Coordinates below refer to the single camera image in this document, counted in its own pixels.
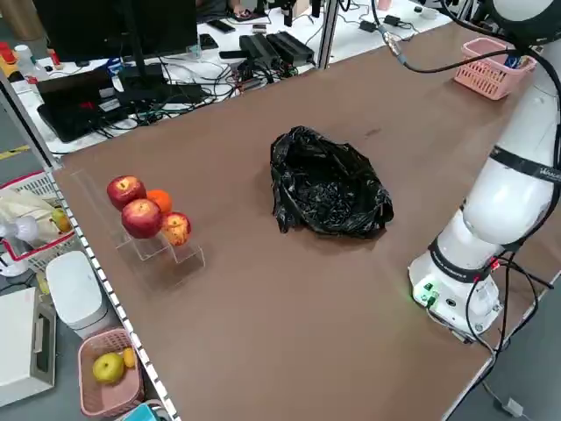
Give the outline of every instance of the pink basket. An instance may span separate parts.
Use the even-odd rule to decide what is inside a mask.
[[[488,38],[477,38],[462,47],[466,59],[481,54],[500,51],[506,45]],[[454,80],[479,92],[487,98],[497,100],[508,95],[516,85],[536,67],[536,60],[529,60],[522,68],[508,68],[504,65],[507,55],[496,55],[480,61],[466,64],[459,68]]]
[[[105,353],[120,353],[128,347],[131,347],[131,340],[123,328],[98,333],[83,341],[78,351],[78,371],[80,405],[86,417],[115,417],[142,403],[144,388],[136,353],[134,368],[127,368],[117,384],[97,382],[92,371],[97,357]]]

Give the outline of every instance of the table surface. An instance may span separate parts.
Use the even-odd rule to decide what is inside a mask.
[[[447,25],[404,48],[437,67],[472,38]],[[434,421],[465,392],[488,354],[426,317],[407,267],[469,191],[516,96],[495,103],[452,76],[411,73],[380,49],[64,157],[56,181],[182,419]],[[295,125],[370,159],[395,211],[378,240],[279,232],[270,145]],[[149,273],[118,252],[81,170],[101,191],[120,174],[168,190],[206,268],[168,288],[179,269]],[[555,225],[558,214],[520,253],[545,279],[561,258]],[[532,302],[512,278],[510,328]]]
[[[340,11],[338,22],[336,25],[336,35],[332,47],[332,57],[331,62],[340,61],[357,54],[362,54],[366,51],[372,50],[374,48],[379,48],[383,45],[381,36],[378,33],[372,34],[359,30],[359,20],[372,20],[372,13],[370,11],[370,2],[368,1],[357,1],[355,2],[359,5],[353,5],[352,8],[343,13]],[[439,15],[435,20],[427,20],[421,18],[417,13],[413,11],[414,4],[409,0],[394,0],[392,3],[392,8],[388,12],[379,11],[379,15],[382,18],[388,13],[394,14],[395,16],[401,17],[402,20],[411,22],[417,31],[425,32],[433,28],[439,27],[448,23],[450,20],[444,16]],[[307,15],[311,13],[311,8],[306,12]],[[310,21],[305,16],[300,16],[293,22],[292,27],[286,27],[283,24],[284,16],[281,14],[280,9],[273,9],[269,15],[271,19],[271,24],[267,25],[268,33],[274,33],[279,31],[287,31],[294,35],[297,39],[302,42],[309,41],[309,46],[316,51],[318,51],[320,39],[322,37],[321,27],[323,24],[323,14],[319,19],[314,19]],[[257,19],[251,21],[250,23],[238,24],[232,19],[225,19],[226,22],[233,25],[236,28],[235,32],[229,34],[223,34],[220,31],[206,25],[201,24],[198,27],[199,33],[209,33],[219,45],[219,49],[207,50],[202,53],[202,58],[200,61],[191,61],[186,55],[176,55],[175,59],[179,58],[182,60],[166,60],[171,63],[168,66],[168,70],[174,80],[184,81],[184,82],[208,82],[204,81],[201,77],[214,79],[216,78],[222,69],[229,62],[239,61],[239,60],[229,60],[224,61],[218,56],[220,50],[237,50],[239,49],[238,39],[240,35],[252,34],[252,25],[255,23],[265,23],[267,19]],[[394,28],[394,32],[402,37],[410,36],[413,32],[410,30],[402,30]],[[43,65],[52,65],[51,59],[44,59],[40,61]],[[80,70],[81,72],[91,70],[98,66],[102,66],[106,60],[92,61],[90,66]],[[148,63],[158,62],[157,59],[148,60]],[[306,71],[310,69],[311,66],[301,67],[300,71]],[[65,77],[65,74],[72,74],[76,72],[78,68],[74,63],[65,63],[64,69],[60,72],[53,72],[53,77]],[[116,79],[116,88],[120,88],[120,83]],[[217,93],[221,94],[228,90],[226,87],[218,87]],[[26,90],[19,95],[19,98],[24,105],[25,109],[31,116],[33,122],[38,127],[39,132],[45,139],[46,145],[52,153],[72,153],[77,150],[83,149],[84,147],[92,146],[107,140],[106,137],[99,133],[91,133],[87,136],[79,138],[74,142],[63,143],[60,141],[58,136],[43,122],[41,117],[37,112],[37,107],[42,103],[40,97],[30,90]],[[184,104],[169,105],[166,109],[173,109],[174,107],[184,108]],[[129,120],[125,122],[118,123],[121,127],[134,127],[134,123]],[[113,136],[120,136],[123,131],[108,129]]]

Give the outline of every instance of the black plastic bag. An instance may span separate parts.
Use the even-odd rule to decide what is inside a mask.
[[[320,234],[372,239],[394,218],[370,161],[308,127],[271,145],[274,209],[281,232],[306,225]]]

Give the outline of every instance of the white container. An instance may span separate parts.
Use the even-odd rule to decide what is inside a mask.
[[[54,258],[45,275],[60,320],[81,338],[118,326],[84,253],[74,251]]]
[[[0,407],[54,385],[56,315],[36,288],[0,296]]]

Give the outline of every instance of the red apple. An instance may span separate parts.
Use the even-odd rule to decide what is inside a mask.
[[[152,200],[133,200],[124,207],[121,222],[135,239],[150,239],[161,229],[160,207]]]
[[[146,199],[146,188],[134,175],[121,175],[107,186],[107,196],[118,210],[136,199]]]
[[[191,223],[186,215],[180,212],[169,212],[164,216],[161,231],[172,246],[187,243],[191,233]]]

